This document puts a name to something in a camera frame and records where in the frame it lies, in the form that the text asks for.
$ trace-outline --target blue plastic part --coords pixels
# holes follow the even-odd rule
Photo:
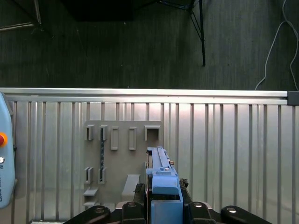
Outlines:
[[[152,175],[152,193],[162,195],[178,195],[179,200],[151,201],[152,224],[182,224],[183,196],[179,185],[179,177],[169,164],[169,156],[162,147],[149,147],[152,152],[153,168],[146,170]]]
[[[153,169],[147,169],[146,174],[153,176],[153,194],[178,195],[180,191],[178,175],[168,162],[166,150],[162,147],[149,147],[148,151],[152,152]]]
[[[10,203],[14,189],[14,146],[13,131],[9,110],[2,93],[0,93],[0,133],[7,136],[7,144],[0,147],[0,157],[4,163],[0,164],[0,209]]]

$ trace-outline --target metal frame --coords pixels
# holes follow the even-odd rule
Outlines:
[[[15,24],[5,27],[0,27],[0,32],[4,31],[11,31],[11,30],[17,30],[21,28],[31,28],[31,27],[39,27],[41,30],[42,28],[42,19],[39,11],[39,3],[38,0],[34,0],[35,10],[36,10],[36,18],[34,18],[30,13],[28,13],[18,2],[15,0],[6,0],[8,3],[10,3],[12,6],[16,7],[20,11],[22,11],[29,19],[30,22],[22,23],[22,24]]]
[[[203,23],[203,12],[202,12],[202,0],[199,0],[200,24],[199,24],[198,20],[196,19],[196,16],[195,16],[194,11],[193,11],[193,9],[195,7],[195,0],[191,0],[189,5],[177,4],[177,3],[173,3],[173,2],[170,2],[170,1],[166,1],[166,0],[153,0],[149,3],[141,5],[137,9],[141,9],[141,8],[147,7],[147,6],[155,4],[155,3],[162,4],[162,5],[165,5],[165,6],[174,7],[174,8],[177,8],[177,9],[182,9],[184,11],[189,12],[192,23],[195,27],[195,30],[198,34],[198,37],[199,37],[200,41],[201,41],[202,63],[203,63],[203,66],[205,66],[206,65],[206,52],[205,52],[205,36],[204,36],[204,23]]]

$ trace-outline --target red emergency stop button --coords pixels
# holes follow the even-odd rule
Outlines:
[[[7,136],[4,133],[0,133],[0,147],[4,147],[7,143]]]

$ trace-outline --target gray tool holder board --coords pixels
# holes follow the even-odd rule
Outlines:
[[[84,206],[120,202],[128,175],[144,182],[147,147],[164,146],[163,130],[160,121],[86,121]]]

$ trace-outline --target corrugated metal panel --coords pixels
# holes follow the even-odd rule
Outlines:
[[[18,91],[7,96],[19,182],[13,203],[0,210],[2,224],[66,220],[84,209],[81,130],[88,119],[161,120],[164,147],[194,200],[215,210],[235,204],[274,224],[299,224],[299,107],[284,105],[284,93],[64,93],[61,100],[48,91],[28,101]]]

